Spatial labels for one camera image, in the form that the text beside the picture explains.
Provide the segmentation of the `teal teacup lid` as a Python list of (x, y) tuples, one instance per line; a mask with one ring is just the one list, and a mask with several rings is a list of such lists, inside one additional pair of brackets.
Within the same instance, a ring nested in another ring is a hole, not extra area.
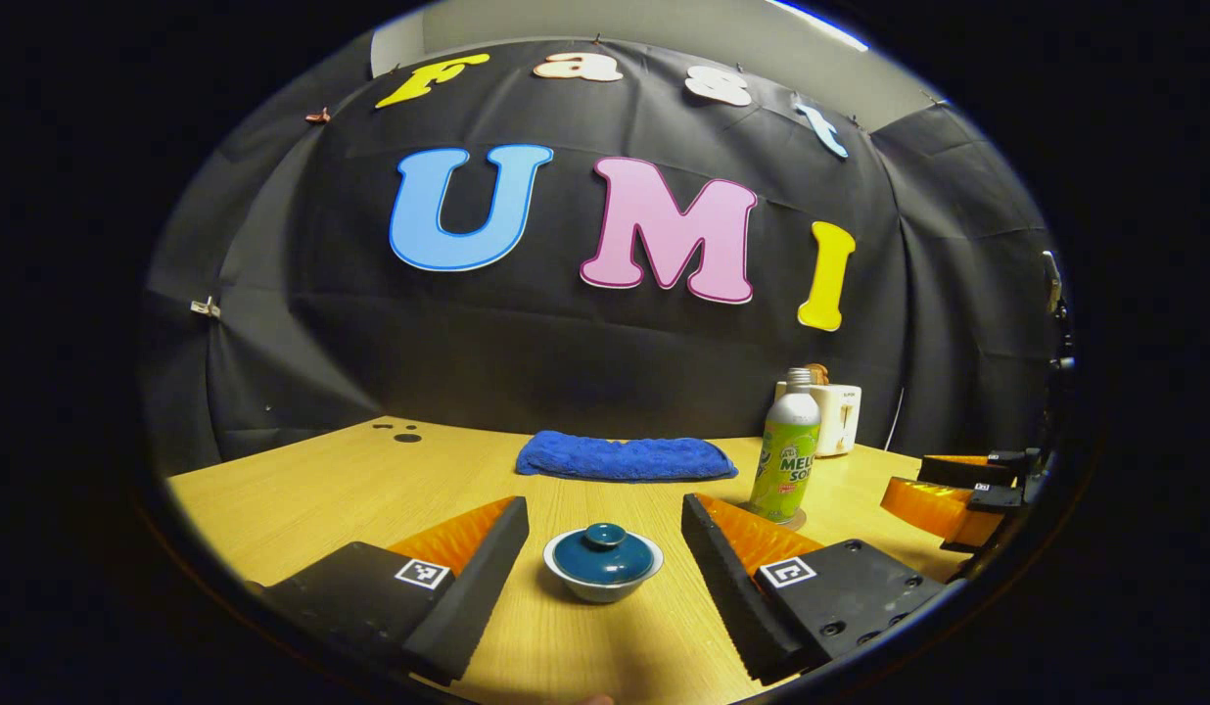
[(653, 549), (613, 522), (595, 522), (557, 541), (557, 568), (570, 579), (601, 586), (639, 580), (656, 562)]

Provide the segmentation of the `blue towel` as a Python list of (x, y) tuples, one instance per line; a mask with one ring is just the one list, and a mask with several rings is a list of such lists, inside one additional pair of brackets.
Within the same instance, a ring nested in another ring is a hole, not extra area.
[(733, 461), (703, 439), (610, 441), (541, 430), (517, 452), (520, 476), (555, 476), (592, 482), (702, 482), (738, 476)]

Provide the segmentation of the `white and green teacup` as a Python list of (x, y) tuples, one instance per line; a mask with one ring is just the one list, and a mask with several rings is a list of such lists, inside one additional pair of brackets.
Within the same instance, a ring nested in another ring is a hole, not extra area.
[(658, 574), (666, 564), (664, 550), (659, 548), (658, 544), (655, 544), (655, 542), (650, 541), (649, 537), (630, 533), (632, 539), (640, 541), (640, 543), (649, 548), (649, 553), (651, 554), (649, 570), (636, 576), (635, 580), (620, 582), (618, 584), (612, 585), (575, 579), (574, 576), (565, 572), (559, 565), (557, 565), (555, 550), (557, 545), (559, 545), (561, 541), (567, 541), (574, 534), (578, 534), (581, 532), (582, 530), (569, 531), (557, 534), (554, 539), (547, 541), (543, 548), (542, 557), (547, 571), (551, 571), (551, 574), (557, 577), (557, 580), (560, 582), (561, 586), (567, 588), (570, 594), (574, 594), (574, 597), (582, 599), (582, 601), (597, 605), (618, 602), (620, 599), (626, 599), (630, 596), (630, 594), (636, 593), (636, 590), (640, 589), (645, 582), (653, 579), (653, 576)]

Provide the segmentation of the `white toaster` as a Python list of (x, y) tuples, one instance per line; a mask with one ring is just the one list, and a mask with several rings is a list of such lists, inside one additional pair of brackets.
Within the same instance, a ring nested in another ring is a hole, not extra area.
[(779, 381), (766, 418), (762, 460), (822, 460), (849, 452), (855, 446), (860, 401), (859, 387), (793, 387)]

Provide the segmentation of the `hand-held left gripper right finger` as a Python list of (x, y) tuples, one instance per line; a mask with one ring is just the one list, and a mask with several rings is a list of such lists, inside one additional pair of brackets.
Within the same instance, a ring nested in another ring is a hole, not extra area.
[(946, 590), (868, 541), (823, 545), (710, 495), (684, 496), (681, 532), (749, 678), (762, 684), (860, 651)]

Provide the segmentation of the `black backdrop cloth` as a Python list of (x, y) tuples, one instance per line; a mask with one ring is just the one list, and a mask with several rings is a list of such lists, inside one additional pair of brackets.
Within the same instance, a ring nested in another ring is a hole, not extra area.
[(172, 210), (140, 330), (162, 476), (382, 415), (757, 437), (808, 362), (862, 388), (864, 445), (1038, 444), (1051, 233), (953, 108), (868, 131), (623, 41), (367, 52), (269, 97)]

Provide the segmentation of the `green label silver water bottle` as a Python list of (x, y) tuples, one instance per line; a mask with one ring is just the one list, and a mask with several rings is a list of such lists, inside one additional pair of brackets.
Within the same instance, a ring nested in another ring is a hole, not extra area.
[(809, 366), (786, 371), (783, 393), (774, 398), (762, 433), (756, 479), (748, 510), (776, 525), (797, 518), (816, 460), (822, 410), (812, 397)]

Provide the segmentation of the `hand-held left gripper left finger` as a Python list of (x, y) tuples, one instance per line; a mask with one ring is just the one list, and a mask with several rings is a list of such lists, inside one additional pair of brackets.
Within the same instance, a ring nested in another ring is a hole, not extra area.
[(439, 684), (463, 678), (528, 541), (507, 496), (390, 547), (350, 541), (257, 596), (338, 651)]

